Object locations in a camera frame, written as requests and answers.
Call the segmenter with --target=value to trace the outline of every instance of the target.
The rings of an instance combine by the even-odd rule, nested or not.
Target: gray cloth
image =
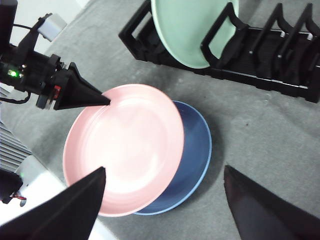
[[[319,1],[285,0],[284,12],[291,24],[306,2],[315,3],[314,19],[320,24]],[[212,159],[202,184],[179,207],[155,216],[100,220],[121,240],[240,239],[225,196],[225,164],[320,217],[320,103],[135,60],[118,33],[141,3],[91,1],[48,53],[76,62],[83,77],[102,91],[144,83],[194,106],[211,129]],[[261,27],[275,5],[275,0],[240,1],[240,16]],[[4,103],[1,118],[63,180],[64,142],[81,109],[47,111],[35,103],[35,96],[24,105]]]

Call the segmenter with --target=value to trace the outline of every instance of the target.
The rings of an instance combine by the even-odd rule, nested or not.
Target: green led light
[[[14,77],[14,78],[18,77],[18,73],[14,70],[11,70],[11,69],[8,71],[8,75],[10,75],[11,77]]]

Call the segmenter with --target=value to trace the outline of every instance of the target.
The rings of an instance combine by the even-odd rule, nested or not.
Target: plate
[[[105,167],[99,215],[119,217],[148,206],[167,188],[181,160],[184,128],[175,104],[152,86],[126,84],[103,95],[109,106],[86,107],[74,121],[63,173],[70,186]]]
[[[155,29],[168,52],[187,67],[209,67],[200,45],[228,2],[238,15],[238,0],[151,0]],[[235,31],[227,18],[209,44],[218,59]]]
[[[210,129],[204,117],[194,107],[173,101],[182,117],[184,149],[173,180],[166,190],[137,215],[156,215],[167,212],[183,203],[202,182],[212,153]]]

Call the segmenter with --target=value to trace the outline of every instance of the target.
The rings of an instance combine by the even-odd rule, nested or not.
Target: pink plate
[[[109,106],[86,107],[74,121],[63,173],[72,185],[105,167],[99,214],[119,217],[148,206],[167,188],[182,157],[184,128],[175,104],[152,86],[127,84],[103,95]]]

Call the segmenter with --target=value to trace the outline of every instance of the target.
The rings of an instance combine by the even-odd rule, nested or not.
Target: black dish rack
[[[312,20],[312,8],[311,3],[307,4],[296,25],[291,26],[284,19],[283,5],[279,3],[265,26],[257,28],[243,23],[236,16],[233,4],[227,3],[201,43],[200,49],[210,65],[203,69],[187,67],[170,55],[157,34],[152,17],[133,37],[144,17],[151,13],[150,0],[141,5],[119,37],[137,60],[317,103],[320,99],[320,28]],[[228,17],[236,31],[218,59],[211,53],[209,44]],[[275,22],[280,29],[272,29]],[[304,25],[308,32],[302,31]]]

